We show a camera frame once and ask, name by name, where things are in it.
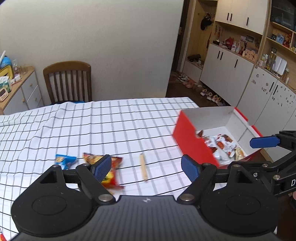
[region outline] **alarm clock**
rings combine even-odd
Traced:
[[[0,101],[4,101],[6,97],[8,96],[8,92],[6,88],[0,89]]]

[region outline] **doorway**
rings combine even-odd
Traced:
[[[184,37],[184,32],[185,32],[185,27],[186,27],[189,2],[190,2],[190,0],[184,0],[182,16],[181,16],[179,32],[178,32],[178,38],[177,38],[176,48],[175,48],[175,52],[174,52],[174,58],[173,58],[171,71],[176,71],[177,67],[178,67],[178,62],[179,62],[181,48],[182,48],[182,40]]]

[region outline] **wooden pencil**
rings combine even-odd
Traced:
[[[140,165],[141,165],[142,177],[144,181],[147,181],[148,177],[147,177],[147,170],[146,170],[146,164],[145,164],[143,153],[140,154]]]

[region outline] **white tablecloth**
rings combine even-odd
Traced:
[[[13,201],[54,164],[56,154],[83,152],[123,157],[119,195],[174,195],[191,183],[181,169],[172,135],[179,111],[198,107],[184,98],[129,99],[46,106],[0,116],[0,228],[6,239],[18,232],[10,215]],[[148,181],[139,155],[144,153]]]

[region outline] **red box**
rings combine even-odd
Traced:
[[[254,153],[260,150],[252,149],[250,140],[262,135],[254,126],[249,125],[248,119],[237,108],[225,106],[184,109],[179,114],[173,137],[182,153],[199,164],[208,162],[220,166],[204,140],[197,137],[196,133],[201,130],[204,135],[209,136],[227,134],[245,153],[245,158],[240,161],[251,160]]]

